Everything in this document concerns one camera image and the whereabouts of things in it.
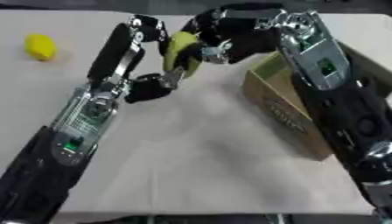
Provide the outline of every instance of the robotic arm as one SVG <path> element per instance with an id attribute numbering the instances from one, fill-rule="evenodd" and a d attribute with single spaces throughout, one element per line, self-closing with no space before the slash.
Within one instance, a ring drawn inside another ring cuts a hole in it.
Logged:
<path id="1" fill-rule="evenodd" d="M 383 221 L 392 219 L 391 109 L 316 11 L 289 13 L 276 3 L 229 4 L 196 16 L 183 31 L 197 35 L 199 43 L 178 54 L 176 63 L 182 67 L 191 57 L 233 64 L 278 50 L 337 159 L 375 213 Z"/>
<path id="2" fill-rule="evenodd" d="M 119 24 L 91 66 L 87 83 L 77 87 L 55 120 L 42 127 L 0 178 L 0 222 L 43 224 L 66 201 L 116 116 L 117 100 L 135 93 L 130 72 L 144 56 L 142 42 L 167 40 L 165 25 L 135 15 Z"/>

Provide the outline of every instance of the green led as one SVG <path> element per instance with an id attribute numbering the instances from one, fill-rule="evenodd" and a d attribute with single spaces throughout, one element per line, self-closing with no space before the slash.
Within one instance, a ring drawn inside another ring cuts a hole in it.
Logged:
<path id="1" fill-rule="evenodd" d="M 66 143 L 66 145 L 64 145 L 64 148 L 70 151 L 78 150 L 78 147 L 72 143 Z"/>
<path id="2" fill-rule="evenodd" d="M 336 67 L 333 65 L 333 63 L 329 59 L 319 60 L 318 67 L 320 68 L 321 73 L 324 76 L 327 76 L 329 74 L 332 74 L 333 72 L 336 72 Z"/>

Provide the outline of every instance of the white surface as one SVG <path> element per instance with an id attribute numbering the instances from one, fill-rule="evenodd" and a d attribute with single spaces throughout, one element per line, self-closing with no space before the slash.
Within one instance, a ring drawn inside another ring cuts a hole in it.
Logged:
<path id="1" fill-rule="evenodd" d="M 32 134 L 59 113 L 106 37 L 129 14 L 86 11 L 0 13 L 0 172 Z M 188 17 L 161 17 L 170 32 Z M 390 64 L 391 20 L 324 15 L 346 44 Z M 29 59 L 24 36 L 55 39 L 59 57 Z M 161 71 L 156 45 L 136 73 Z M 334 157 L 315 162 L 240 94 L 246 68 L 205 64 L 161 100 L 123 105 L 65 212 L 369 213 Z"/>

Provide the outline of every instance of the brown cardboard box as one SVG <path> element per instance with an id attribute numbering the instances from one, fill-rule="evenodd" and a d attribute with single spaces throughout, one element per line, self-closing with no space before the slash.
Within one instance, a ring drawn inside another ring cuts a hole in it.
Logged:
<path id="1" fill-rule="evenodd" d="M 392 73 L 355 50 L 342 45 L 343 50 L 367 75 L 378 81 L 378 90 L 386 96 L 392 86 Z M 332 154 L 319 130 L 308 116 L 304 105 L 291 85 L 291 70 L 284 58 L 273 52 L 261 64 L 249 69 L 243 83 L 243 93 L 260 109 L 266 111 L 296 136 L 316 160 Z"/>

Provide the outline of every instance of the yellow fruit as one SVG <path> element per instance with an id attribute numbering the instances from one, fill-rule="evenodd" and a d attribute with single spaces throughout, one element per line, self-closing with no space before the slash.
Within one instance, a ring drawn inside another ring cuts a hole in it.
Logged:
<path id="1" fill-rule="evenodd" d="M 57 47 L 48 36 L 33 33 L 25 38 L 24 50 L 36 60 L 50 60 L 56 54 Z"/>
<path id="2" fill-rule="evenodd" d="M 198 38 L 189 32 L 179 31 L 171 36 L 171 42 L 164 55 L 164 70 L 166 72 L 171 71 L 174 67 L 179 52 L 185 49 L 187 46 L 197 43 Z M 185 78 L 191 76 L 199 67 L 200 61 L 190 58 L 188 60 L 188 70 L 185 73 Z"/>

